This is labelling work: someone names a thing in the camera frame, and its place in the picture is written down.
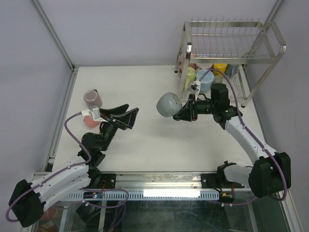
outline white table surface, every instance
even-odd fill
[[[87,109],[83,95],[91,89],[98,90],[102,108],[128,103],[129,109],[140,109],[132,130],[117,131],[98,167],[101,171],[215,171],[226,160],[252,165],[241,146],[212,115],[184,122],[164,118],[157,112],[159,98],[166,92],[177,92],[178,84],[179,74],[174,73],[174,66],[82,67],[66,118]],[[253,102],[241,111],[250,127],[263,138]],[[83,116],[72,119],[68,127],[79,139],[89,131],[99,132],[98,126],[89,129]],[[53,169],[70,161],[79,151],[78,144],[63,129]]]

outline black bracket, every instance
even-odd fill
[[[103,174],[98,168],[94,168],[88,171],[91,178],[90,184],[87,189],[114,189],[116,186],[116,174]]]
[[[25,179],[19,181],[11,196],[9,205],[11,205],[21,194],[31,189],[31,184],[32,183],[28,183]],[[46,202],[41,203],[39,196],[39,194],[32,190],[13,206],[12,211],[22,227],[28,227],[42,217],[44,213],[43,207]]]
[[[229,163],[228,161],[225,161],[223,165],[217,168],[217,173],[201,174],[202,189],[214,189],[218,192],[221,192],[222,189],[232,188],[232,182],[229,182],[225,177],[224,168],[235,164],[236,163]],[[236,189],[244,188],[244,186],[242,186],[240,183],[235,182],[234,187]]]
[[[273,157],[278,162],[289,189],[291,187],[291,159],[285,152],[276,153]],[[249,174],[249,186],[258,198],[283,190],[281,176],[270,157],[260,157],[255,161]]]

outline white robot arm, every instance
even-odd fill
[[[231,134],[245,150],[253,166],[241,167],[236,163],[225,162],[217,168],[215,182],[219,186],[237,182],[250,186],[256,197],[264,197],[291,186],[291,161],[286,153],[278,153],[248,127],[238,107],[230,105],[225,84],[211,86],[211,99],[199,93],[199,81],[193,85],[196,94],[190,94],[187,103],[178,110],[170,107],[173,100],[166,104],[165,97],[157,103],[157,110],[164,117],[173,116],[174,120],[196,121],[200,114],[212,114],[222,129]]]
[[[118,129],[132,129],[138,108],[126,111],[125,104],[114,109],[93,108],[69,117],[65,122],[68,133],[76,140],[82,150],[71,161],[50,174],[28,183],[25,179],[17,183],[9,201],[6,219],[10,222],[19,221],[28,227],[39,220],[43,213],[53,204],[68,194],[101,181],[101,172],[97,166],[102,162],[106,151]],[[86,133],[82,141],[68,130],[67,122],[78,115],[92,115],[95,121],[101,121],[100,133]],[[12,210],[17,220],[9,218]]]

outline gray wall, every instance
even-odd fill
[[[267,141],[292,159],[292,195],[305,229],[309,230],[307,193],[309,139],[308,37],[309,1],[287,0],[276,17],[287,51],[258,91],[255,102]],[[248,78],[256,82],[254,66]]]
[[[40,0],[74,64],[174,64],[183,22],[262,21],[275,0]]]
[[[0,231],[16,183],[41,171],[69,69],[29,0],[0,7]]]

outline rack leg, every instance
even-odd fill
[[[185,31],[184,31],[184,28],[183,28],[182,40],[180,42],[180,48],[179,48],[179,52],[178,52],[178,55],[177,55],[177,58],[176,58],[175,73],[178,73],[179,63],[180,63],[180,56],[183,53],[184,41],[185,41]]]
[[[251,98],[254,96],[254,94],[257,92],[257,90],[259,89],[259,87],[262,85],[262,83],[266,80],[266,78],[268,77],[268,75],[270,74],[270,72],[274,69],[274,67],[276,66],[275,64],[271,64],[266,71],[264,72],[264,74],[262,75],[261,79],[257,82],[256,86],[254,87],[254,89],[250,92],[249,96],[245,99],[245,101],[241,104],[242,108],[245,108],[246,105],[248,104],[248,102],[251,100]]]
[[[184,64],[183,64],[183,71],[182,71],[182,75],[180,78],[180,84],[179,84],[179,93],[181,94],[182,98],[183,96],[183,88],[184,88],[184,84],[185,84],[185,76],[187,74],[187,70],[189,67],[189,63],[190,63],[190,57],[191,57],[191,52],[187,52],[185,55],[185,59],[183,60]]]

